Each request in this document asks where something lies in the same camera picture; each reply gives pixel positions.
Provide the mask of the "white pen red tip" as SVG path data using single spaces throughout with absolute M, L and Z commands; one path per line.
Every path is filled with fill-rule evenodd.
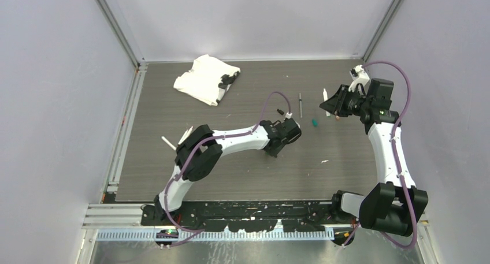
M 189 137 L 189 135 L 190 135 L 190 134 L 192 133 L 192 131 L 193 131 L 193 128 L 194 128 L 194 127 L 193 127 L 193 126 L 191 126 L 190 128 L 188 128 L 188 129 L 187 129 L 187 130 L 184 132 L 184 134 L 182 135 L 182 137 L 181 137 L 181 139 L 180 139 L 180 141 L 179 141 L 179 144 L 180 144 L 180 143 L 182 143 L 183 141 L 185 141 L 187 137 Z

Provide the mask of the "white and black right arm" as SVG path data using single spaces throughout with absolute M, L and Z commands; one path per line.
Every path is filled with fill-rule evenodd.
M 373 147 L 378 179 L 366 196 L 337 191 L 330 215 L 338 223 L 353 216 L 363 228 L 410 236 L 428 204 L 428 194 L 416 187 L 404 159 L 400 115 L 390 109 L 393 88 L 394 83 L 384 79 L 371 80 L 365 94 L 342 84 L 320 105 L 338 117 L 360 118 Z

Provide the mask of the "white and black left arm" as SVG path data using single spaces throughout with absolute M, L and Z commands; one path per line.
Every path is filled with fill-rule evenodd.
M 177 210 L 193 183 L 210 174 L 220 158 L 247 150 L 263 150 L 271 157 L 302 135 L 293 118 L 271 122 L 262 120 L 247 127 L 228 131 L 212 130 L 200 125 L 187 133 L 175 149 L 173 173 L 154 199 L 155 217 L 163 225 L 177 220 Z

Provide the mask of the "grey pen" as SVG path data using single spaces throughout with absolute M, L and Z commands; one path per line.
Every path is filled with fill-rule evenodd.
M 302 102 L 302 94 L 298 94 L 298 102 L 299 102 L 299 115 L 300 118 L 303 118 L 303 102 Z

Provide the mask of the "white pen green tip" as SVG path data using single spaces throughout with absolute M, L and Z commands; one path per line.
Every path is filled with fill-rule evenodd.
M 324 88 L 324 89 L 323 89 L 323 91 L 322 91 L 322 96 L 323 96 L 323 100 L 324 100 L 324 102 L 326 102 L 326 101 L 329 99 L 329 98 L 328 98 L 328 93 L 327 93 L 327 90 L 326 90 L 325 88 Z M 327 116 L 327 117 L 330 117 L 330 116 L 331 116 L 330 112 L 329 112 L 329 111 L 327 111 L 327 110 L 325 111 L 325 114 L 326 114 L 326 116 Z

